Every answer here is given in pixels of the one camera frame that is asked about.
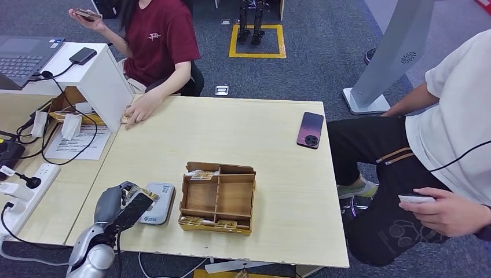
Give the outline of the person's right hand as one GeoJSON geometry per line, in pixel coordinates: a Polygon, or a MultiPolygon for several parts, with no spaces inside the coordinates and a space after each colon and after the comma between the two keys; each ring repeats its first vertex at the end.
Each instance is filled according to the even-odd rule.
{"type": "Polygon", "coordinates": [[[76,14],[74,9],[70,9],[68,11],[68,14],[70,17],[75,19],[79,24],[81,24],[82,26],[84,26],[84,27],[86,27],[92,31],[102,33],[104,30],[107,29],[107,26],[103,23],[101,18],[91,18],[90,17],[90,20],[86,20],[84,17],[76,14]]]}

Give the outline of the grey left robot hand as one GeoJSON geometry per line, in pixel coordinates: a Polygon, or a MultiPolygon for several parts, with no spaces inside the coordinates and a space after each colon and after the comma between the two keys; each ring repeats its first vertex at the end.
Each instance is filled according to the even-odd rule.
{"type": "Polygon", "coordinates": [[[97,201],[94,223],[121,229],[133,226],[141,217],[139,210],[133,205],[123,209],[122,205],[129,204],[125,201],[126,193],[134,186],[134,183],[125,181],[106,189],[97,201]]]}

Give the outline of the person's left hand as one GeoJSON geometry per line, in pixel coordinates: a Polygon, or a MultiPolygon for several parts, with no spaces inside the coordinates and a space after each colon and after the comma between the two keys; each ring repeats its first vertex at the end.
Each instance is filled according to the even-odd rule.
{"type": "Polygon", "coordinates": [[[125,129],[128,130],[135,124],[149,118],[154,110],[161,104],[164,97],[159,93],[149,92],[138,98],[134,104],[125,110],[124,116],[128,118],[125,129]]]}
{"type": "Polygon", "coordinates": [[[431,196],[433,203],[401,202],[399,206],[414,214],[423,226],[447,237],[479,232],[490,225],[490,208],[437,188],[420,188],[416,193],[431,196]]]}

